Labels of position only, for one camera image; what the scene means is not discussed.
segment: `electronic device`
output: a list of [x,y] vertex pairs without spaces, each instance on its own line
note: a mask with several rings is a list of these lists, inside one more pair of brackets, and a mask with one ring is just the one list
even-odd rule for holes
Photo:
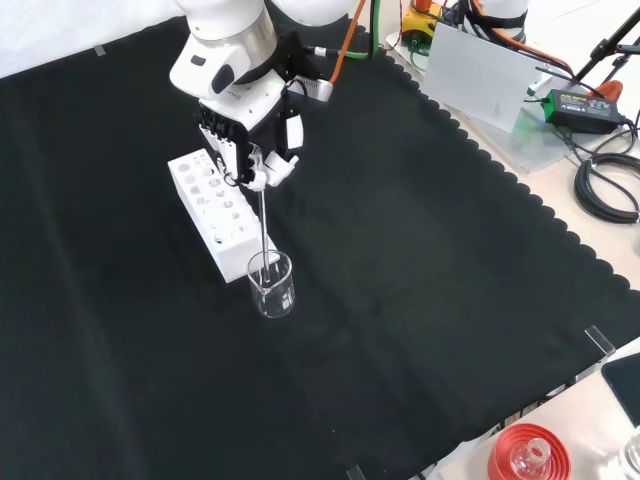
[[623,123],[616,102],[564,90],[551,90],[542,103],[545,121],[574,132],[605,134]]

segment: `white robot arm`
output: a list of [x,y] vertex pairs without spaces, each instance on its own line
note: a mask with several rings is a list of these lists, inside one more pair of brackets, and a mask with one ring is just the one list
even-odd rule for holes
[[[320,26],[338,20],[357,0],[274,0],[296,22]],[[171,82],[200,99],[203,134],[223,157],[227,175],[236,183],[259,190],[267,181],[276,186],[283,177],[265,175],[248,160],[247,132],[269,115],[286,88],[273,68],[279,61],[278,36],[264,0],[176,0],[191,35],[171,70]],[[301,135],[301,122],[288,121]],[[229,138],[232,128],[236,138]],[[288,175],[293,162],[275,163]]]

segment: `table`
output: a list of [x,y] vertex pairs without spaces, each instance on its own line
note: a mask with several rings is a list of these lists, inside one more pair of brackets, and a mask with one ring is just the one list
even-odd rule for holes
[[[612,359],[640,352],[640,339],[620,349]],[[565,444],[571,458],[571,478],[608,478],[607,462],[633,433],[633,425],[598,370],[519,422],[548,428]],[[498,435],[487,439],[469,454],[445,465],[441,480],[484,480],[491,449]]]
[[[550,0],[531,0],[530,15],[526,28],[529,43],[563,59],[566,59],[574,70],[581,68],[589,58],[591,49],[605,36],[628,18],[637,8],[637,2],[631,0],[611,0],[606,5],[603,0],[572,0],[563,2],[562,7],[553,5]],[[610,16],[601,16],[605,8]],[[381,10],[381,38],[398,30],[398,4],[386,1]],[[363,15],[363,23],[368,17]],[[585,29],[585,23],[598,25],[597,29]],[[640,35],[640,26],[627,37],[629,43]],[[566,42],[563,38],[574,38],[576,41]],[[391,53],[392,57],[411,74],[414,80],[421,82],[422,73],[412,67],[400,55]],[[586,82],[597,84],[610,70],[611,60],[601,62],[587,78]],[[640,87],[637,79],[640,76],[640,59],[631,59],[616,79],[625,84],[625,91],[620,99],[620,109],[627,115],[635,114],[640,108]],[[441,105],[452,117],[460,122],[460,128],[469,133],[480,148],[491,153],[494,160],[501,162],[505,170],[518,177],[518,181],[527,185],[533,194],[542,198],[544,204],[555,211],[556,217],[567,223],[568,230],[576,233],[583,244],[589,245],[598,258],[608,262],[616,274],[625,277],[634,290],[640,290],[640,233],[635,226],[612,225],[591,217],[576,203],[573,195],[573,180],[577,170],[577,160],[567,150],[561,161],[529,175],[518,173],[510,164],[509,158],[500,152],[480,131],[474,122],[462,112]],[[640,146],[636,146],[632,155],[640,156]],[[619,170],[603,169],[609,176],[621,183],[636,198],[640,198],[640,184],[637,177]],[[594,188],[605,201],[612,206],[628,209],[629,204],[622,195],[605,182],[595,179]]]

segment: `wire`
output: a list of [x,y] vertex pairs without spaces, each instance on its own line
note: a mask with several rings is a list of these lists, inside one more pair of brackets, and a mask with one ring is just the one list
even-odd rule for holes
[[447,3],[449,3],[449,0],[444,0],[444,3],[442,4],[442,10],[440,11],[442,20],[447,20]]
[[356,10],[356,14],[353,16],[353,20],[351,20],[351,25],[349,26],[349,30],[347,31],[347,36],[342,43],[342,48],[340,49],[340,56],[338,57],[338,62],[336,63],[336,67],[333,70],[333,75],[331,76],[331,83],[336,83],[338,78],[340,77],[340,72],[342,71],[342,63],[344,62],[344,57],[347,54],[347,50],[349,49],[349,45],[351,44],[351,39],[353,38],[353,34],[356,31],[356,27],[358,26],[358,18],[360,18],[360,13],[362,13],[362,8],[364,4],[367,3],[367,0],[360,0],[358,4],[358,9]]
[[378,44],[375,35],[377,29],[378,26],[376,25],[376,0],[371,0],[371,4],[369,5],[369,60],[371,60],[376,55],[376,51],[378,50]]
[[[611,138],[602,142],[593,151],[588,150],[579,144],[577,144],[572,138],[572,132],[565,134],[558,130],[563,140],[569,145],[574,155],[580,161],[580,167],[576,173],[574,181],[574,193],[576,200],[580,205],[591,215],[600,220],[604,220],[610,223],[618,224],[632,224],[640,222],[640,205],[635,197],[626,188],[617,182],[614,182],[610,178],[605,177],[600,172],[596,171],[596,167],[599,165],[615,165],[622,168],[632,169],[637,173],[640,173],[640,160],[636,157],[628,155],[635,145],[638,138],[638,129],[636,125],[628,119],[625,119],[624,124],[628,127],[628,130],[619,132],[613,135]],[[620,138],[623,135],[631,134],[631,142],[629,146],[621,153],[599,153],[605,146],[609,145],[616,138]],[[590,157],[582,158],[578,153],[578,150],[582,150]],[[591,184],[591,175],[607,182],[629,199],[634,207],[633,211],[619,210],[617,208],[610,207],[597,195]]]
[[416,65],[415,60],[413,59],[413,56],[416,54],[415,51],[412,51],[411,54],[409,55],[409,61],[411,62],[411,65],[413,65],[413,68],[415,68],[416,70],[418,70],[419,72],[424,72],[424,68],[419,67],[418,65]]
[[581,82],[580,80],[577,80],[574,77],[567,77],[566,75],[562,75],[561,73],[554,72],[552,70],[547,70],[546,68],[542,68],[542,67],[536,67],[536,70],[538,70],[540,72],[543,72],[543,73],[548,73],[549,75],[553,75],[554,77],[562,78],[563,80],[566,80],[566,81],[571,82],[571,83],[575,83],[576,85],[580,85],[580,86],[586,88],[587,90],[590,90],[591,92],[593,92],[593,94],[597,95],[599,98],[604,98],[604,95],[602,95],[595,88],[590,87],[586,83]]
[[382,47],[382,49],[385,52],[390,52],[391,50],[396,48],[400,43],[400,39],[402,38],[402,0],[399,0],[398,4],[400,5],[400,31],[398,32],[398,38],[396,39],[396,43],[394,43],[392,47],[389,47],[389,48]]
[[[480,5],[480,2],[478,0],[471,0],[471,4],[472,6],[477,10],[479,15],[482,16],[486,16],[486,14],[484,13],[484,10],[482,8],[482,6]],[[513,48],[515,48],[516,50],[523,50],[525,52],[531,53],[539,58],[544,59],[546,62],[562,69],[565,70],[567,73],[569,73],[572,77],[573,75],[573,70],[571,69],[571,66],[564,62],[563,60],[560,60],[559,58],[556,58],[552,55],[549,55],[547,53],[544,53],[540,50],[537,50],[533,47],[529,47],[523,43],[520,43],[512,38],[510,38],[508,35],[506,35],[505,33],[503,33],[500,29],[498,28],[492,28],[491,32],[500,40],[501,43],[509,45]]]

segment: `black tablecloth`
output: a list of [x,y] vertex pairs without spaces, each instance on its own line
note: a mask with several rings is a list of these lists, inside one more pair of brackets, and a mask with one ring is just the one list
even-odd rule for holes
[[[306,43],[339,46],[346,20]],[[166,162],[174,19],[0,81],[0,476],[404,480],[619,346],[640,298],[399,67],[347,63],[269,193],[297,305],[226,285]]]

